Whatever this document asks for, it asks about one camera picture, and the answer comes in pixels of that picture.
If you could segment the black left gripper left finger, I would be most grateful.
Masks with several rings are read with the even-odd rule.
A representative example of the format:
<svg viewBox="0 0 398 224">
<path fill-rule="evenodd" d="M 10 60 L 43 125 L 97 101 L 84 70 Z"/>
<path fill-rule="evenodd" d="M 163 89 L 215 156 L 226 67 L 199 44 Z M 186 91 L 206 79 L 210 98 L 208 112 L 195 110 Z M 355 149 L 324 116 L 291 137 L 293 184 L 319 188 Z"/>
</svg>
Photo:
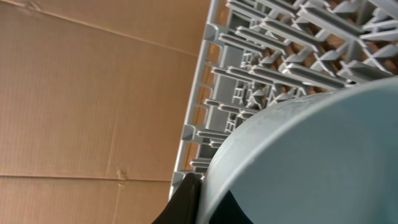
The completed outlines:
<svg viewBox="0 0 398 224">
<path fill-rule="evenodd" d="M 179 188 L 152 224 L 195 224 L 201 194 L 201 180 L 187 174 Z"/>
</svg>

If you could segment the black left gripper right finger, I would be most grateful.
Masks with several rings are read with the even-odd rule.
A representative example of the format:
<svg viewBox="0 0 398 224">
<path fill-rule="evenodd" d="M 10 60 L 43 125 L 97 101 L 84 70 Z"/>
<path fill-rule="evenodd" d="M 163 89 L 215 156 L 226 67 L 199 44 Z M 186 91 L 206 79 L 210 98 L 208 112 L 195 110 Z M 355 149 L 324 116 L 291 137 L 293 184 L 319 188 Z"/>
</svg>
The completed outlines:
<svg viewBox="0 0 398 224">
<path fill-rule="evenodd" d="M 233 194 L 228 191 L 214 214 L 209 224 L 253 224 L 242 211 Z"/>
</svg>

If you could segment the light blue bowl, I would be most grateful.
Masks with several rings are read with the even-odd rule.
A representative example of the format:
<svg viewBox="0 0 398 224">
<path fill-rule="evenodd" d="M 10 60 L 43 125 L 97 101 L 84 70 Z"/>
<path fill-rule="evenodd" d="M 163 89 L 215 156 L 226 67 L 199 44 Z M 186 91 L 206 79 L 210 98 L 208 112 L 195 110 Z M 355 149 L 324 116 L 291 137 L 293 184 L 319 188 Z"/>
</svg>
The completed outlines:
<svg viewBox="0 0 398 224">
<path fill-rule="evenodd" d="M 212 159 L 197 222 L 208 223 L 227 193 L 253 223 L 396 223 L 397 79 L 249 118 Z"/>
</svg>

